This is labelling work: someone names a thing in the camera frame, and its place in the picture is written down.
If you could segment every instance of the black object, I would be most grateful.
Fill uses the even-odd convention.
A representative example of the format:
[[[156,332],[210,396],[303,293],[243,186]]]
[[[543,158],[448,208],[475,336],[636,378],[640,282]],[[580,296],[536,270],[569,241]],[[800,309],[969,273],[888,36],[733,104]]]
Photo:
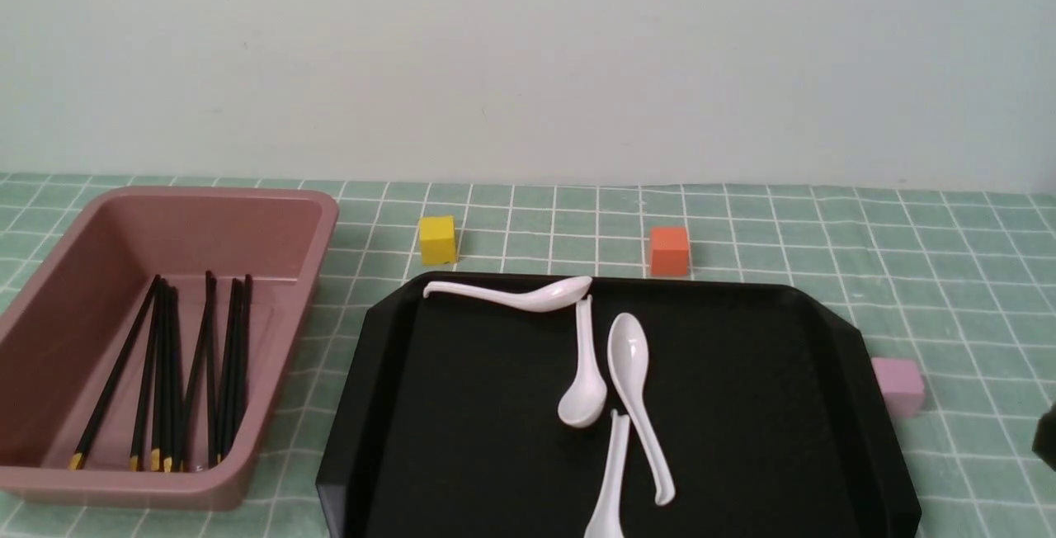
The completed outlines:
[[[171,351],[171,360],[169,361],[169,416],[171,416],[169,420],[169,448],[172,458],[172,465],[169,469],[178,472],[183,469],[180,438],[184,434],[184,368],[181,364],[183,341],[180,332],[180,291],[175,286],[169,286],[169,350]]]
[[[216,294],[216,278],[212,275],[212,272],[205,273],[205,305],[202,309],[202,320],[199,324],[199,338],[194,346],[194,356],[191,357],[191,372],[187,379],[187,393],[183,398],[183,412],[181,416],[180,429],[181,432],[176,435],[176,447],[174,448],[174,454],[180,460],[180,462],[185,462],[187,460],[187,441],[188,433],[191,428],[191,415],[194,412],[194,398],[197,396],[197,386],[199,376],[202,373],[202,367],[208,360],[208,366],[212,366],[212,359],[207,358],[207,351],[212,350],[212,335],[213,335],[213,323],[215,321],[215,294]],[[207,384],[212,384],[212,375],[207,374]],[[212,395],[213,392],[211,388],[207,391],[207,403],[206,403],[206,419],[209,427],[209,433],[212,433],[213,427],[213,412],[212,412]],[[209,449],[210,452],[213,448],[213,443],[210,437]],[[207,466],[212,467],[215,463],[215,457],[208,460]]]
[[[338,538],[580,538],[601,487],[608,410],[558,419],[576,372],[574,310],[535,314],[450,280],[525,292],[558,277],[428,273],[363,322],[316,479]],[[621,312],[649,341],[645,404],[677,496],[657,507],[631,433],[627,536],[911,538],[921,509],[861,333],[788,286],[595,279],[608,377]]]
[[[242,281],[231,280],[231,295],[227,308],[227,336],[224,339],[224,361],[221,365],[220,397],[216,406],[218,463],[227,457],[234,442],[242,291]]]
[[[143,303],[139,304],[139,311],[136,312],[135,319],[132,321],[132,328],[129,328],[129,334],[125,338],[121,351],[117,354],[114,367],[110,370],[110,376],[107,377],[107,384],[102,387],[99,400],[95,403],[95,408],[92,410],[88,424],[84,425],[84,432],[81,433],[80,441],[77,442],[77,448],[70,459],[71,470],[79,470],[84,466],[84,460],[88,459],[88,454],[92,450],[92,444],[95,443],[95,435],[98,434],[99,427],[102,426],[102,419],[107,415],[107,410],[110,408],[110,400],[114,397],[114,391],[116,391],[117,384],[120,382],[125,365],[129,360],[129,355],[132,354],[132,347],[135,346],[135,340],[139,336],[139,330],[143,329],[143,322],[147,319],[151,298],[154,297],[154,292],[157,289],[159,280],[159,276],[154,276],[150,282],[150,286],[147,287],[147,294],[143,298]]]
[[[1038,419],[1031,449],[1050,468],[1056,470],[1056,404]]]
[[[206,273],[206,301],[212,301],[212,308],[209,313],[209,332],[206,336],[206,352],[205,352],[205,408],[206,408],[206,422],[208,440],[207,445],[209,449],[209,460],[206,463],[207,468],[211,468],[216,465],[218,459],[216,453],[219,453],[219,446],[216,444],[216,372],[215,372],[215,358],[216,358],[216,278],[212,272]]]
[[[129,469],[139,471],[144,468],[144,439],[147,433],[147,416],[150,411],[150,385],[154,375],[154,352],[157,348],[157,331],[162,326],[162,293],[153,293],[153,310],[150,315],[150,329],[147,332],[147,353],[143,359],[143,375],[139,377],[139,403],[135,411],[135,426],[132,430],[132,447],[129,449]]]
[[[167,286],[167,282],[163,279],[158,285],[157,290],[157,302],[154,304],[154,309],[157,311],[158,323],[157,330],[155,330],[156,337],[154,338],[154,407],[151,412],[151,429],[150,429],[150,470],[159,471],[162,469],[162,447],[165,443],[165,429],[164,425],[164,412],[165,412],[165,327],[168,326],[168,316],[166,312],[168,311],[168,301],[166,301],[166,296],[163,290]]]
[[[242,418],[246,413],[246,393],[248,391],[248,381],[246,379],[249,366],[249,311],[253,302],[253,277],[246,275],[245,283],[242,286],[242,311],[239,312],[239,341],[238,361],[235,361],[237,372],[234,378],[234,432],[239,432],[242,427]]]

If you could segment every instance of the foam block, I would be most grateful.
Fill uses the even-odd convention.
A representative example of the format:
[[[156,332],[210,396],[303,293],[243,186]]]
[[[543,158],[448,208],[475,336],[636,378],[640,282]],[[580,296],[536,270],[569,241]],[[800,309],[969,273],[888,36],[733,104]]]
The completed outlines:
[[[924,406],[924,378],[917,363],[906,358],[873,358],[887,413],[900,419],[916,416]]]
[[[418,244],[421,246],[422,264],[454,263],[458,259],[455,249],[455,218],[421,219],[418,223]]]
[[[682,226],[655,226],[649,233],[649,276],[690,274],[690,234]]]

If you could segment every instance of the spoon handle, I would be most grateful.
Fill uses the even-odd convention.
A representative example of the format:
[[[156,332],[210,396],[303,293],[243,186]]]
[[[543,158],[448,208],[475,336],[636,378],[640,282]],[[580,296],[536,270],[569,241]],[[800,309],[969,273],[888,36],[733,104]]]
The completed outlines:
[[[513,293],[504,293],[502,291],[493,291],[491,289],[482,289],[480,286],[473,286],[471,284],[460,284],[459,282],[445,282],[442,280],[435,280],[426,284],[426,290],[422,291],[421,296],[428,297],[430,293],[449,293],[452,295],[460,295],[463,297],[470,297],[475,299],[480,299],[485,301],[491,301],[493,303],[504,304],[506,307],[518,308],[522,304],[520,300],[521,297]]]
[[[667,459],[664,458],[663,449],[660,448],[660,441],[657,440],[657,433],[653,430],[649,415],[645,413],[645,405],[641,401],[636,402],[627,410],[630,413],[630,421],[638,429],[638,438],[642,442],[642,448],[645,449],[645,459],[648,460],[649,468],[653,469],[653,483],[657,487],[656,503],[661,506],[666,505],[675,498],[675,480],[671,477]]]
[[[579,364],[576,368],[577,377],[601,379],[598,370],[598,357],[593,352],[593,317],[590,312],[593,297],[588,295],[576,304],[576,338],[579,346]]]
[[[630,421],[612,410],[612,431],[608,437],[605,475],[593,515],[587,523],[584,538],[623,538],[620,526],[620,493],[623,489],[623,467],[627,459]]]

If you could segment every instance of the tray rim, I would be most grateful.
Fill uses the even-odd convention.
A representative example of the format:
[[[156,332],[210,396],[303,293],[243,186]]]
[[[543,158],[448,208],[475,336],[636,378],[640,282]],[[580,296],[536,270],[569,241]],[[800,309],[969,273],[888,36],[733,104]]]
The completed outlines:
[[[400,315],[399,310],[401,308],[407,309],[409,303],[417,303],[417,301],[422,300],[421,290],[426,283],[432,280],[466,281],[472,279],[478,282],[502,280],[538,281],[539,285],[542,286],[564,278],[568,277],[536,274],[431,271],[408,280],[402,286],[393,291],[389,296],[367,310],[357,342],[356,354],[341,392],[341,398],[331,427],[331,435],[327,438],[319,472],[316,477],[316,487],[323,515],[333,538],[344,538],[347,536],[350,522],[364,527],[366,524],[365,519],[346,519],[345,507],[350,488],[352,487],[352,490],[357,490],[357,487],[353,486],[352,477],[354,468],[362,464],[356,458],[356,452],[364,448],[363,435],[366,418],[370,415],[372,408],[376,407],[374,404],[374,392],[377,391],[380,367],[383,364],[385,352],[390,347],[388,335],[383,336],[380,340],[371,341],[372,338],[382,333],[391,333],[391,329],[394,327],[394,323],[397,323],[396,320],[398,319],[398,315]],[[912,532],[909,532],[908,535],[916,533],[922,515],[920,501],[902,454],[898,435],[894,432],[893,422],[890,421],[884,406],[880,385],[872,374],[872,366],[864,338],[857,328],[804,291],[788,284],[650,278],[593,278],[596,280],[661,284],[675,287],[691,287],[702,284],[718,289],[769,289],[791,296],[800,307],[806,307],[816,312],[834,336],[830,341],[834,347],[834,353],[841,366],[841,374],[838,376],[848,390],[854,412],[857,413],[855,416],[860,431],[857,439],[868,453],[869,470],[880,496],[883,518],[887,524],[883,536],[894,536],[894,531],[906,527],[912,527]],[[865,373],[863,372],[863,365],[866,367]],[[811,357],[811,367],[815,368],[814,374],[816,376],[816,365],[813,356]],[[859,369],[859,372],[852,374],[848,371],[848,367],[855,367]],[[825,407],[826,410],[829,410],[829,403],[827,401]],[[350,431],[353,433],[352,440],[346,437]],[[381,460],[382,458],[374,458],[373,463],[375,467],[380,465]],[[365,488],[366,490],[371,490],[376,482],[376,478],[370,479],[365,487],[358,489]]]
[[[300,317],[290,317],[276,331],[279,341],[268,352],[261,368],[268,371],[260,381],[264,394],[258,394],[256,400],[249,400],[246,406],[244,423],[248,425],[235,437],[227,458],[221,465],[195,474],[152,475],[133,472],[130,470],[69,470],[64,468],[34,468],[20,466],[0,466],[0,490],[15,491],[23,498],[32,498],[34,494],[65,494],[82,496],[91,499],[93,495],[106,495],[107,499],[143,499],[154,496],[158,499],[167,497],[194,498],[209,494],[211,490],[228,484],[246,471],[252,463],[257,446],[263,438],[271,407],[279,393],[282,377],[293,353],[298,333],[304,317],[308,313],[316,279],[322,267],[331,236],[337,225],[338,205],[331,196],[321,191],[298,189],[256,189],[233,187],[165,187],[165,186],[127,186],[102,192],[88,203],[74,219],[55,247],[42,260],[37,271],[33,273],[25,285],[19,291],[15,300],[0,314],[0,342],[6,339],[15,322],[23,313],[25,307],[40,292],[54,266],[65,259],[74,242],[80,237],[88,224],[111,202],[128,197],[158,198],[224,198],[224,199],[262,199],[307,201],[317,204],[320,209],[319,221],[312,234],[312,241],[306,251],[306,259],[302,263],[294,282],[291,294],[297,304],[303,304]],[[12,482],[8,475],[18,470],[18,480]],[[98,484],[106,479],[107,488],[100,489]],[[114,488],[112,482],[119,479],[119,486]]]

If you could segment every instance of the orange block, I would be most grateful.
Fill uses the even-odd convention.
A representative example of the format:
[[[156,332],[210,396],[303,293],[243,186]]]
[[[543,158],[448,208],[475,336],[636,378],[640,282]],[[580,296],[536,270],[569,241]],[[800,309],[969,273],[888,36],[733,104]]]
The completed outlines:
[[[649,275],[690,274],[690,234],[682,226],[655,226],[649,233]]]

